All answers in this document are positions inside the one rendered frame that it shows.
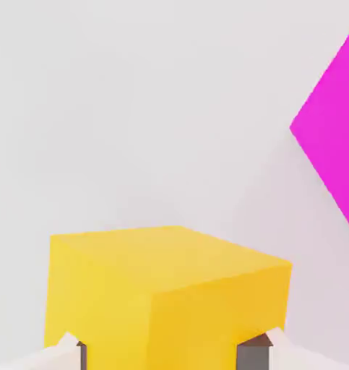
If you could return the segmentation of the large magenta box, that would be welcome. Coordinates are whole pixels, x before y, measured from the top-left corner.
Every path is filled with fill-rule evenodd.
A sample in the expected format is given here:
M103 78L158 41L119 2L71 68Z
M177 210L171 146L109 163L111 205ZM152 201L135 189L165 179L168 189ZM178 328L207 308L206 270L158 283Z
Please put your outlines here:
M349 35L290 131L349 223Z

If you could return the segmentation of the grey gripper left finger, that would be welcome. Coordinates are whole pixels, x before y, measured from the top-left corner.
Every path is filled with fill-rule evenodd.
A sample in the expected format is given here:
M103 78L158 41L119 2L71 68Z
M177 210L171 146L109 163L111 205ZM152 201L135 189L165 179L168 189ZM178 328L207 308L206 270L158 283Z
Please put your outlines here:
M87 370L87 346L66 332L56 345L2 364L0 370Z

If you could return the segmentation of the small yellow cube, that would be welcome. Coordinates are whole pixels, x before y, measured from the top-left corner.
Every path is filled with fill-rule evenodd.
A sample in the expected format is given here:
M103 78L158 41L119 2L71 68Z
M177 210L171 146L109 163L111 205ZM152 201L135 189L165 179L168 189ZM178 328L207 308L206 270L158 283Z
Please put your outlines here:
M283 327L289 261L181 226L53 235L45 346L69 332L87 370L236 370Z

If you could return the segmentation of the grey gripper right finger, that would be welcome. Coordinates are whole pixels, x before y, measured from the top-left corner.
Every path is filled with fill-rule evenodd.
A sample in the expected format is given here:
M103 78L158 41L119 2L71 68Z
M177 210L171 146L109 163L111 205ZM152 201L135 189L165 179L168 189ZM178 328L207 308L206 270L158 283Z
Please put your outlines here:
M237 346L236 370L349 370L349 365L292 343L276 327Z

